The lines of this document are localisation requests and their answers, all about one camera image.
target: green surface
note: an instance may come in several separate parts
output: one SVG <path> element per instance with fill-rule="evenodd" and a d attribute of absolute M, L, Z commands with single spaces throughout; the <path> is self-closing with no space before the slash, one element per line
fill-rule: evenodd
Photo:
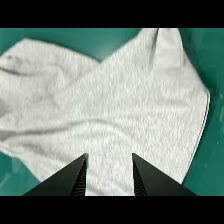
<path fill-rule="evenodd" d="M 0 54 L 23 38 L 59 44 L 103 60 L 139 28 L 0 29 Z M 198 195 L 224 195 L 224 29 L 180 28 L 185 50 L 211 94 L 208 120 L 184 185 Z M 18 160 L 0 154 L 0 195 L 22 195 L 38 181 Z"/>

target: towel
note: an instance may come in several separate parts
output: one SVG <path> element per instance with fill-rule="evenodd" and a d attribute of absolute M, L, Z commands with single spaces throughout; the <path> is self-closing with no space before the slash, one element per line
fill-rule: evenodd
<path fill-rule="evenodd" d="M 0 150 L 40 181 L 89 153 L 89 196 L 134 195 L 132 153 L 182 183 L 208 107 L 176 28 L 102 62 L 30 39 L 0 57 Z"/>

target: fabric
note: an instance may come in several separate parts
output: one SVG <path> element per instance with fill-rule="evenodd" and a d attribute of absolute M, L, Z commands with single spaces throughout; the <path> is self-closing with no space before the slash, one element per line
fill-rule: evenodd
<path fill-rule="evenodd" d="M 181 183 L 208 105 L 174 28 L 102 63 L 28 39 L 0 57 L 0 150 L 40 181 L 89 153 L 86 195 L 134 195 L 132 153 Z"/>

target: green background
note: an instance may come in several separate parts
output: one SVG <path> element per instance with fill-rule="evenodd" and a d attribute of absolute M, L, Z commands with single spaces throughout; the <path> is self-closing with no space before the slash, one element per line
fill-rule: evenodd
<path fill-rule="evenodd" d="M 208 119 L 184 185 L 198 195 L 224 195 L 224 29 L 180 28 L 184 48 L 211 94 Z M 0 54 L 23 38 L 56 43 L 103 60 L 140 28 L 1 28 Z M 0 195 L 23 195 L 38 180 L 0 153 Z"/>

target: heather gray fabric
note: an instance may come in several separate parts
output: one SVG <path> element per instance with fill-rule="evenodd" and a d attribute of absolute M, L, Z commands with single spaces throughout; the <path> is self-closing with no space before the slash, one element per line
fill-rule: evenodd
<path fill-rule="evenodd" d="M 34 40 L 0 57 L 0 150 L 40 181 L 89 153 L 86 195 L 134 195 L 132 152 L 181 183 L 208 104 L 178 29 L 143 29 L 102 63 Z"/>

